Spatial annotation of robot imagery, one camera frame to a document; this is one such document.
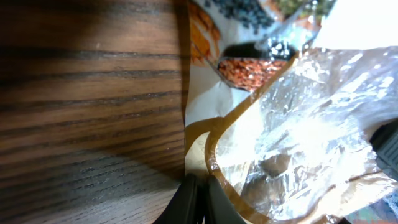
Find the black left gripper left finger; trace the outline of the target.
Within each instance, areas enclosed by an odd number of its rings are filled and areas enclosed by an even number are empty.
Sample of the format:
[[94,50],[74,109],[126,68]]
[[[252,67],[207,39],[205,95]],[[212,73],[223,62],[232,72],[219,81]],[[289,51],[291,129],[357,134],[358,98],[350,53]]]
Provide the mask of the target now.
[[153,224],[198,223],[197,199],[198,178],[193,174],[188,174],[185,176],[165,210]]

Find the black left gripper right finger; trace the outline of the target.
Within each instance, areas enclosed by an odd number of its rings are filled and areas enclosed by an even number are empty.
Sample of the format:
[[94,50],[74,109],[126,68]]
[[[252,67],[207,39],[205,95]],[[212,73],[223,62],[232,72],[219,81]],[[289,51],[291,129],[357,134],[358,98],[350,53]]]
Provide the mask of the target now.
[[205,224],[246,224],[213,175],[205,187]]

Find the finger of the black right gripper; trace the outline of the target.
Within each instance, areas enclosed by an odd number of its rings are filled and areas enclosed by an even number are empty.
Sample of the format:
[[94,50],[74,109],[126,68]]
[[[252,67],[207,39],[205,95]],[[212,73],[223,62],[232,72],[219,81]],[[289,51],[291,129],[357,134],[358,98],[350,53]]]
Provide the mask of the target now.
[[376,153],[377,166],[390,178],[397,180],[398,135],[397,120],[382,125],[372,135],[370,143]]

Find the clear snack pouch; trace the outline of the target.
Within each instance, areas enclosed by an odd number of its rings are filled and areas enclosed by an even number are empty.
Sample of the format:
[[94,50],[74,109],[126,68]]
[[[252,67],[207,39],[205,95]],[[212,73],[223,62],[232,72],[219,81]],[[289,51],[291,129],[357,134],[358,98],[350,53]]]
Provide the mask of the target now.
[[397,1],[188,2],[185,171],[247,223],[396,223]]

